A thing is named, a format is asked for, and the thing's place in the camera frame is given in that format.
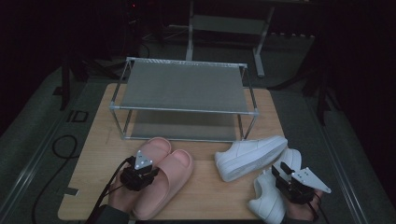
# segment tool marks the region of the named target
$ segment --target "metal frame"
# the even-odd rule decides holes
[[[216,110],[179,110],[179,109],[163,109],[163,108],[153,108],[153,107],[136,107],[136,106],[124,106],[124,105],[116,105],[116,100],[119,97],[119,90],[120,90],[120,85],[125,84],[125,80],[127,74],[129,73],[130,75],[133,72],[133,66],[134,62],[143,62],[143,63],[173,63],[173,64],[193,64],[193,65],[206,65],[206,66],[227,66],[227,67],[238,67],[241,73],[241,81],[244,76],[247,76],[247,81],[248,81],[248,88],[250,90],[250,96],[252,99],[252,106],[254,108],[253,111],[247,111],[247,112],[233,112],[233,111],[216,111]],[[146,139],[146,138],[140,138],[140,137],[133,137],[133,136],[128,136],[128,131],[129,131],[129,124],[131,123],[132,120],[132,114],[134,110],[158,110],[158,111],[181,111],[181,112],[198,112],[198,113],[217,113],[217,114],[235,114],[238,118],[238,126],[240,129],[240,138],[241,140],[247,139],[248,135],[253,128],[253,125],[259,116],[259,110],[256,105],[253,89],[250,84],[250,80],[248,77],[248,66],[245,63],[208,63],[208,62],[186,62],[186,61],[175,61],[175,60],[157,60],[157,59],[141,59],[141,58],[133,58],[133,57],[128,57],[126,59],[126,63],[122,72],[122,75],[120,77],[120,80],[117,84],[117,87],[114,91],[113,97],[110,102],[110,112],[116,121],[117,128],[120,132],[120,137],[123,140],[129,140],[129,139]],[[117,116],[116,111],[118,110],[128,110],[128,115],[126,117],[125,123],[121,125],[123,122],[120,120],[120,118]],[[252,116],[252,120],[247,127],[246,132],[244,133],[243,130],[243,124],[242,124],[242,115],[248,115]],[[208,142],[228,142],[228,141],[214,141],[214,140],[203,140],[203,139],[174,139],[172,140],[191,140],[191,141],[208,141]]]
[[[198,18],[205,17],[205,16],[200,16],[200,15],[194,15],[193,5],[194,5],[194,1],[190,0],[189,43],[187,46],[186,61],[192,61],[192,54],[193,54],[193,50],[194,50],[192,34],[193,34],[193,30],[196,29],[196,27],[194,25],[195,20],[199,20]],[[254,57],[254,62],[256,64],[257,76],[264,77],[262,56],[260,55],[260,53],[262,51],[262,46],[264,44],[265,37],[267,36],[268,27],[270,25],[273,15],[274,15],[274,10],[275,10],[275,7],[270,7],[270,10],[268,12],[268,15],[267,15],[265,21],[210,17],[213,19],[213,21],[211,22],[212,24],[208,25],[206,28],[201,27],[198,29],[209,30],[209,31],[218,31],[218,32],[260,35],[260,41],[259,41],[258,46],[256,48],[253,48],[253,57]],[[229,20],[230,24],[235,24],[235,25],[233,26],[232,29],[224,28],[223,25],[221,25],[221,24],[218,26],[218,28],[216,28],[215,27],[216,25],[213,23],[216,23],[216,20],[218,20],[218,19],[220,19],[221,21]],[[257,28],[251,28],[251,27],[257,27],[257,24],[259,24],[259,26],[261,27],[260,30],[258,30]]]

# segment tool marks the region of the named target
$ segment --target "white sneaker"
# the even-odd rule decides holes
[[[274,166],[279,166],[282,161],[292,170],[301,169],[302,158],[300,152],[296,149],[285,149]],[[281,192],[276,188],[276,178],[272,174],[271,168],[262,171],[254,180],[254,190],[256,191],[256,199],[247,203],[248,209],[267,224],[281,223],[286,213],[286,205],[283,202]]]
[[[236,141],[225,152],[216,152],[215,161],[225,182],[270,164],[286,148],[288,140],[273,136],[260,140]]]

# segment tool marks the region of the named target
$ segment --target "wooden table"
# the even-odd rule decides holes
[[[121,140],[120,133],[108,106],[116,84],[106,88],[96,117],[78,159],[69,188],[78,189],[77,195],[64,195],[58,216],[64,220],[85,220],[91,213],[101,191],[117,167],[135,155],[145,140]],[[275,134],[284,135],[274,102],[268,90],[254,90],[260,115],[249,139]],[[247,103],[251,97],[245,90]],[[214,162],[217,151],[226,151],[230,143],[171,141],[173,149],[182,148],[195,159],[190,180],[154,219],[257,219],[247,207],[255,198],[253,180],[261,170],[226,183],[219,176]]]

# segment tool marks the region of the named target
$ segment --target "black stand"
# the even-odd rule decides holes
[[[73,72],[77,81],[86,82],[89,77],[86,70],[87,66],[106,77],[112,79],[120,78],[101,64],[81,53],[70,52],[64,55],[62,59],[62,86],[56,88],[53,93],[54,95],[62,95],[61,110],[65,110],[70,101],[70,70]]]

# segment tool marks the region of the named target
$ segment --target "dark floor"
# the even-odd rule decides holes
[[[150,36],[145,40],[145,47],[140,51],[142,57],[149,55],[150,58],[184,60],[186,45],[180,44],[178,39],[167,42],[164,47],[155,40],[151,41]],[[264,78],[257,77],[251,49],[245,47],[197,45],[193,59],[247,63],[253,86],[267,88],[295,75],[312,40],[268,36],[262,51],[266,72]],[[44,187],[64,163],[54,155],[52,144],[58,138],[72,134],[77,139],[77,155],[91,128],[106,85],[116,81],[93,71],[90,75],[86,83],[71,79],[69,107],[60,111],[61,97],[52,95],[61,82],[61,70],[56,70],[35,91],[0,139],[0,202],[3,204],[1,214],[7,215],[7,220],[3,219],[7,221],[5,223],[35,223],[33,219],[36,223],[80,222],[57,218],[77,160],[67,163],[48,187]],[[323,208],[331,223],[396,223],[395,210],[343,111],[328,100],[329,110],[324,117],[326,126],[322,126],[316,116],[318,96],[303,96],[303,86],[304,81],[301,81],[271,93],[289,147],[299,149],[303,154],[303,166],[313,169],[332,188],[332,194],[323,198]],[[87,121],[67,121],[71,111],[87,112]],[[75,142],[67,138],[60,141],[62,144],[57,150],[69,154]],[[18,179],[25,180],[27,185],[21,185]]]

